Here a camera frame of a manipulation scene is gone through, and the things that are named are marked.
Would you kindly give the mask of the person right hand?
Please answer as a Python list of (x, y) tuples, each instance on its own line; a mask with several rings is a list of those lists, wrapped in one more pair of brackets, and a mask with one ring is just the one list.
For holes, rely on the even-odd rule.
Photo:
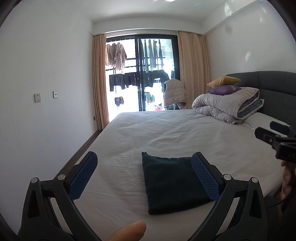
[(281, 161), (281, 166), (284, 168), (282, 174), (282, 188), (280, 197), (281, 200), (285, 200), (293, 189), (293, 178), (295, 177), (295, 168), (292, 168), (292, 164), (287, 161)]

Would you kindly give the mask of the person left hand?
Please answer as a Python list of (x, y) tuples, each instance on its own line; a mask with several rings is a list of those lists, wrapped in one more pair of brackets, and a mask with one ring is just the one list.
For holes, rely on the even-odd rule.
[(114, 232), (107, 241), (139, 241), (143, 238), (147, 225), (143, 221), (137, 221), (124, 226)]

